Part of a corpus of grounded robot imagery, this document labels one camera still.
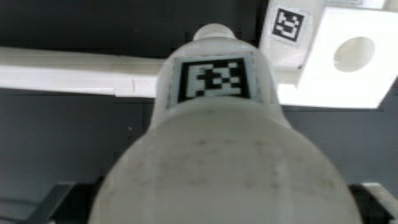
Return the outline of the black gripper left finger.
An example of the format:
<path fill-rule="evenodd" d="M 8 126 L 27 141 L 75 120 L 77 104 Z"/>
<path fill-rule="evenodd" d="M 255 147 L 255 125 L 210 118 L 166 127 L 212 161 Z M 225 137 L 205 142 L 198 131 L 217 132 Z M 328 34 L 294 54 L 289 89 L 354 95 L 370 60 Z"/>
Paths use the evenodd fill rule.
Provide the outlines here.
<path fill-rule="evenodd" d="M 91 208 L 104 178 L 95 182 L 59 182 L 29 218 L 18 224 L 90 224 Z"/>

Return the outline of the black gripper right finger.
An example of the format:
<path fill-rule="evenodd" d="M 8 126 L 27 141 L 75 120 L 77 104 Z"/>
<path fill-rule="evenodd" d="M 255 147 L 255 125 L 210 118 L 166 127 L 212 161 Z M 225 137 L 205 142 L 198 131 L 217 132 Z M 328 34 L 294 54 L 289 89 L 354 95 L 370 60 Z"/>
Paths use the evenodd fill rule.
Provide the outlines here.
<path fill-rule="evenodd" d="M 398 199 L 381 183 L 351 185 L 363 224 L 398 224 Z"/>

